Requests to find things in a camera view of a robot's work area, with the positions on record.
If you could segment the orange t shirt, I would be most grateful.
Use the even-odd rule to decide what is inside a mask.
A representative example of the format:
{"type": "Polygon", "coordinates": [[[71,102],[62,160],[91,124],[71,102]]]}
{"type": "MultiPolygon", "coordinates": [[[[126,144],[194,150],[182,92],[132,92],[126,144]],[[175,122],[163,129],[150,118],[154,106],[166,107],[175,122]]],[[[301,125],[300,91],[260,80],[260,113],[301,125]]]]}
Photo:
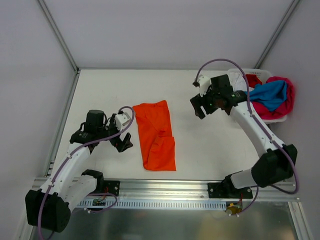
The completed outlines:
{"type": "Polygon", "coordinates": [[[142,164],[147,171],[176,171],[175,138],[168,103],[133,106],[138,128],[142,164]]]}

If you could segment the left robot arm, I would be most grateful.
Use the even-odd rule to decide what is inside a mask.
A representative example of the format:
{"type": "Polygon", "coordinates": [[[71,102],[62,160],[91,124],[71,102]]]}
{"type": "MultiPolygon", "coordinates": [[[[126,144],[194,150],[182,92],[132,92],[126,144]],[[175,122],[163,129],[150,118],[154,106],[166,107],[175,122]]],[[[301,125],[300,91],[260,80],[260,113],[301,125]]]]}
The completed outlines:
{"type": "Polygon", "coordinates": [[[73,183],[78,169],[101,142],[110,142],[119,153],[133,147],[127,131],[135,119],[130,106],[121,107],[107,117],[102,110],[92,109],[69,140],[64,159],[38,190],[29,190],[25,196],[27,223],[38,229],[62,232],[72,211],[86,196],[104,191],[102,172],[87,169],[73,183]]]}

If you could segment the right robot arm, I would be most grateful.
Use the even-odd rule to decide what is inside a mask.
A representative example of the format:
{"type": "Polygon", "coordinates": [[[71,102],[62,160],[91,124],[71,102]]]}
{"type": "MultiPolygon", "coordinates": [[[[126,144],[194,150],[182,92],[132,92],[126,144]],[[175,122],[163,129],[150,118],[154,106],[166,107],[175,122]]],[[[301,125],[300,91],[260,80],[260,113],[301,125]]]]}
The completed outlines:
{"type": "Polygon", "coordinates": [[[190,99],[195,115],[203,119],[221,109],[236,121],[253,144],[257,162],[250,169],[227,175],[214,188],[218,195],[238,198],[241,191],[250,187],[275,187],[275,184],[296,176],[295,163],[298,150],[293,144],[285,144],[254,111],[248,94],[235,91],[228,75],[209,78],[196,77],[193,85],[199,93],[190,99]]]}

